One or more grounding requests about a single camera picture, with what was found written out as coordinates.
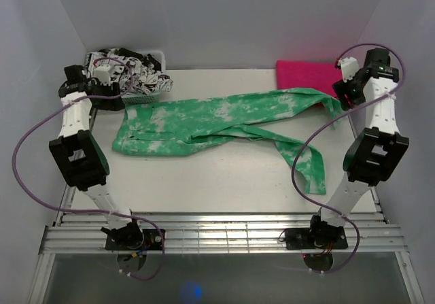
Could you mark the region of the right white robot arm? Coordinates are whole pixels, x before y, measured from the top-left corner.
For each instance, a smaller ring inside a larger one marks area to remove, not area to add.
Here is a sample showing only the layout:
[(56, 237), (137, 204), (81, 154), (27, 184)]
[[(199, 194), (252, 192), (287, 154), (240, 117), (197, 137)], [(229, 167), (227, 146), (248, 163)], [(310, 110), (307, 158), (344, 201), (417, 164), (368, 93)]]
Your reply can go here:
[(373, 106), (366, 115), (368, 126), (345, 154), (340, 184), (310, 221), (307, 239), (316, 248), (332, 248), (344, 240), (345, 217), (370, 188), (390, 178), (408, 149), (409, 140), (400, 134), (395, 115), (399, 71), (390, 64), (385, 48), (368, 50), (363, 65), (353, 57), (336, 63), (342, 78), (332, 87), (342, 109), (348, 112), (368, 102)]

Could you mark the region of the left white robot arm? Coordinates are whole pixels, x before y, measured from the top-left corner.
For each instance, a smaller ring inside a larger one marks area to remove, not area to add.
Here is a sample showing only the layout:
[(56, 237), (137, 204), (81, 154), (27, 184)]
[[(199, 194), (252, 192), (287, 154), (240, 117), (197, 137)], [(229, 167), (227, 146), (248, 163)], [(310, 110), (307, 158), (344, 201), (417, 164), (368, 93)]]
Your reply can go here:
[(97, 75), (88, 77), (80, 65), (64, 68), (66, 82), (58, 95), (63, 112), (58, 137), (49, 149), (68, 186), (87, 195), (105, 212), (107, 227), (101, 230), (117, 246), (135, 250), (142, 246), (144, 233), (129, 208), (115, 201), (108, 187), (109, 164), (90, 130), (91, 109), (119, 111), (125, 108), (119, 97), (120, 85), (110, 78), (111, 67), (97, 67)]

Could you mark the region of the green tie-dye trousers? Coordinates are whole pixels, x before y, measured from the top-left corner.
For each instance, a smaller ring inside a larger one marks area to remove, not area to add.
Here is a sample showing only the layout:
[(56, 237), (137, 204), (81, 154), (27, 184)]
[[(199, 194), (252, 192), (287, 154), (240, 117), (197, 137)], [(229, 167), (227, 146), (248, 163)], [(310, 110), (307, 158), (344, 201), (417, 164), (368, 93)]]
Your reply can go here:
[(275, 143), (278, 153), (306, 180), (305, 192), (326, 193), (324, 160), (313, 146), (260, 128), (262, 123), (295, 117), (321, 104), (331, 117), (338, 100), (312, 89), (292, 88), (228, 97), (131, 105), (125, 109), (113, 151), (129, 156), (189, 156), (236, 138)]

